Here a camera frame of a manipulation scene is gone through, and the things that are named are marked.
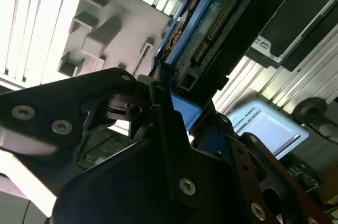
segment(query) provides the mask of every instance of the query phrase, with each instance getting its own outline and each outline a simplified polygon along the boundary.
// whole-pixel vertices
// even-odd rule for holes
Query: blue bracket
[[[190,38],[191,34],[193,33],[197,23],[201,19],[204,11],[209,6],[210,1],[211,0],[201,0],[199,2],[196,10],[194,11],[193,15],[191,16],[186,28],[184,29],[180,39],[178,40],[176,46],[174,47],[174,49],[172,50],[172,52],[169,54],[169,56],[167,57],[167,59],[165,61],[166,63],[170,64],[171,67],[174,64],[174,62],[176,61],[176,59],[179,57],[179,54],[181,54],[182,49],[184,48],[185,44],[189,40],[189,38]],[[161,44],[159,45],[158,50],[157,50],[157,52],[154,56],[153,67],[155,66],[155,61],[156,61],[157,55],[163,49],[166,41],[171,36],[171,34],[172,34],[172,32],[175,28],[175,25],[177,23],[177,19],[180,15],[182,15],[183,9],[185,8],[185,5],[187,4],[187,2],[188,2],[188,0],[185,0],[185,3],[181,6],[179,13],[177,14],[177,16],[174,19],[174,21],[172,22],[169,30],[165,34]],[[181,97],[179,97],[179,96],[177,96],[173,93],[172,93],[172,101],[173,101],[175,110],[179,111],[182,114],[186,129],[189,130],[190,127],[194,124],[194,122],[200,116],[202,109],[200,107],[192,104],[191,102],[185,100],[184,98],[181,98]]]

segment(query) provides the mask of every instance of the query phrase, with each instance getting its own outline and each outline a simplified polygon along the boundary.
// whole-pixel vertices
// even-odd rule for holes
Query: blue tab
[[[202,109],[173,93],[171,94],[171,99],[173,101],[174,109],[179,111],[183,116],[186,130],[189,130],[201,115]]]

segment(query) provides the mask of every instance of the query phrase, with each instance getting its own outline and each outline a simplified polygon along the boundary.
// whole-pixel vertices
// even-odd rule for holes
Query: silver screw head
[[[266,216],[263,208],[257,204],[257,203],[252,203],[251,204],[251,211],[252,213],[261,221],[265,221]]]
[[[309,217],[307,220],[309,224],[318,224],[318,222],[312,217]]]
[[[226,123],[229,122],[229,120],[228,120],[228,118],[227,118],[226,116],[222,116],[222,119],[223,119],[223,121],[226,122]]]
[[[60,120],[55,120],[52,123],[52,130],[56,134],[67,135],[72,132],[73,126],[67,120],[60,119]]]
[[[20,120],[30,120],[35,116],[35,109],[28,105],[18,105],[12,109],[12,116]]]
[[[250,140],[251,140],[252,142],[254,142],[254,143],[256,143],[256,142],[257,142],[257,139],[256,139],[256,137],[254,137],[254,136],[252,136],[252,135],[250,135]]]
[[[130,77],[128,75],[125,74],[121,74],[121,78],[124,80],[130,80]]]
[[[196,193],[195,184],[188,178],[180,179],[180,188],[185,194],[189,196],[192,196]]]

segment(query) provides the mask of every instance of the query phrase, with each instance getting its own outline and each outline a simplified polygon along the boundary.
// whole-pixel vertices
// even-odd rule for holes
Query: black metal bracket
[[[3,137],[2,148],[40,161],[65,163],[81,142],[83,148],[88,134],[117,119],[127,120],[131,140],[141,140],[149,129],[157,131],[171,197],[197,207],[201,189],[189,140],[170,89],[164,86],[146,76],[136,81],[128,72],[113,68],[1,95],[1,132],[11,136]],[[193,181],[193,195],[180,189],[182,178]]]

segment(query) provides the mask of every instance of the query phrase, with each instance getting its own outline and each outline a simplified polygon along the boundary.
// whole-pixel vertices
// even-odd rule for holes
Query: circuit board
[[[178,83],[189,66],[199,66],[208,47],[216,38],[218,31],[235,8],[237,0],[212,0],[197,24],[194,32],[174,63],[173,80]]]

